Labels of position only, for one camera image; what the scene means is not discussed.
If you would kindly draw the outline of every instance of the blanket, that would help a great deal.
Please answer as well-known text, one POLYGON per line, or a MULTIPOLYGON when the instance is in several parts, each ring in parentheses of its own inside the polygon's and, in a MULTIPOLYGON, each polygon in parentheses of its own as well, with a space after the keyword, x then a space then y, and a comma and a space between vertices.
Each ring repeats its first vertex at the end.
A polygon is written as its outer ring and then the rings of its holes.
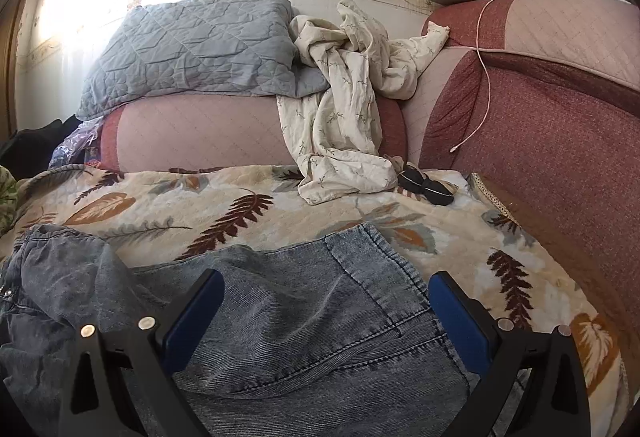
POLYGON ((304 176, 298 191, 309 204, 396 185, 393 166, 378 157, 382 130, 374 91, 410 99, 449 35, 449 28, 430 23, 425 36, 389 40, 384 26, 353 0, 341 0, 338 13, 340 27, 302 15, 290 24, 300 59, 319 67, 331 88, 302 99, 278 96, 282 134, 304 176))
POLYGON ((430 178, 459 187, 450 206, 396 188, 310 206, 295 166, 242 166, 217 172, 122 174, 70 165, 18 187, 0 257, 36 224, 60 224, 107 240, 130 266, 180 260, 233 243, 271 250, 370 222, 425 280, 446 270, 495 318, 550 332, 572 327, 587 378, 594 437, 612 435, 629 405, 616 329, 584 292, 478 182, 452 170, 430 178))
POLYGON ((133 8, 96 60, 76 115, 176 92, 302 97, 328 87, 294 63, 289 0, 184 0, 133 8))

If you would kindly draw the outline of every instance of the white cable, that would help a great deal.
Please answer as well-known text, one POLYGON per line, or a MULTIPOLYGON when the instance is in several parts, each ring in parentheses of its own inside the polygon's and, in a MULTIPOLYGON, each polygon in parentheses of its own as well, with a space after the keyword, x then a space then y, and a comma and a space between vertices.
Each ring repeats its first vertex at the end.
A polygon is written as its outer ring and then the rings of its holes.
POLYGON ((491 106, 491 79, 489 78, 489 71, 486 69, 486 66, 484 65, 484 62, 482 60, 482 56, 480 55, 480 47, 478 45, 478 42, 479 42, 478 36, 480 35, 480 20, 482 19, 482 13, 492 1, 494 0, 489 0, 487 3, 484 4, 484 7, 482 7, 482 10, 480 11, 480 16, 478 16, 478 24, 476 25, 476 54, 478 54, 478 59, 480 60, 480 64, 482 65, 482 68, 484 68, 484 73, 486 74, 486 82, 489 86, 489 89, 488 89, 489 98, 486 102, 486 112, 484 112, 484 117, 482 118, 482 121, 480 121, 480 124, 478 125, 478 127, 469 135, 467 135, 461 143, 456 144, 451 150, 449 150, 449 153, 455 152, 458 148, 460 148, 463 144, 465 144, 469 139, 471 139, 473 135, 478 130, 480 130, 480 127, 484 125, 484 120, 486 119, 486 116, 489 115, 489 107, 491 106))

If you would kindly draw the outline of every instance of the silver screw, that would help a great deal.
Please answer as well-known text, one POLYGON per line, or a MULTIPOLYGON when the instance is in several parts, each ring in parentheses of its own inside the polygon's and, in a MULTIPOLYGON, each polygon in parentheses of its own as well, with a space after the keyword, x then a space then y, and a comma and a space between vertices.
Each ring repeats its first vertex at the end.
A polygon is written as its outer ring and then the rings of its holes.
POLYGON ((141 331, 148 331, 156 324, 156 319, 151 316, 145 316, 138 322, 138 328, 141 331))
POLYGON ((558 332, 568 338, 571 336, 571 327, 569 325, 558 325, 558 332))
POLYGON ((88 338, 89 336, 93 336, 95 332, 95 327, 93 325, 85 325, 80 329, 80 335, 83 338, 88 338))
POLYGON ((515 327, 515 325, 508 318, 500 318, 498 320, 498 327, 501 328, 501 330, 504 330, 505 332, 509 332, 513 330, 513 327, 515 327))

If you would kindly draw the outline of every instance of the denim pants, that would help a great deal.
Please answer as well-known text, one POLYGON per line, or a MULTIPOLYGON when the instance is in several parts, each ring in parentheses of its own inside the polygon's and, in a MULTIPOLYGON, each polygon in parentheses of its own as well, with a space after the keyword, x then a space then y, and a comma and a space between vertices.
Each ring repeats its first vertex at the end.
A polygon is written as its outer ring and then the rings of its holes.
MULTIPOLYGON (((225 298, 174 380, 212 435, 439 436, 477 382, 420 274, 370 224, 277 251, 235 245, 136 269, 92 235, 36 226, 5 263, 0 293, 12 339, 0 365, 34 430, 58 434, 83 325, 131 327, 208 268, 222 273, 225 298)), ((149 435, 162 435, 132 374, 127 384, 149 435)))

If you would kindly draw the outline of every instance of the beige fleece blanket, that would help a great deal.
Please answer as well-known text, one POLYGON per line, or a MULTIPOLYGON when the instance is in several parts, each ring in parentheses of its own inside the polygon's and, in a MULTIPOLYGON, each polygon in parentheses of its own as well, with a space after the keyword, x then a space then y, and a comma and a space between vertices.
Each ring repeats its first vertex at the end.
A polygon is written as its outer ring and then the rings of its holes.
POLYGON ((594 437, 612 435, 629 392, 615 330, 506 208, 482 198, 452 170, 429 172, 459 187, 450 206, 402 190, 353 194, 310 206, 295 166, 244 166, 205 174, 117 174, 71 165, 20 182, 0 258, 36 224, 70 226, 107 240, 130 267, 230 244, 277 249, 364 221, 374 224, 425 280, 446 270, 465 292, 518 327, 572 327, 588 385, 594 437))
POLYGON ((289 27, 303 63, 319 67, 331 88, 296 99, 278 96, 285 143, 304 179, 300 196, 319 204, 396 185, 393 166, 378 157, 382 141, 374 91, 410 99, 418 77, 449 37, 430 23, 425 36, 389 40, 384 26, 353 0, 341 0, 340 27, 296 16, 289 27))

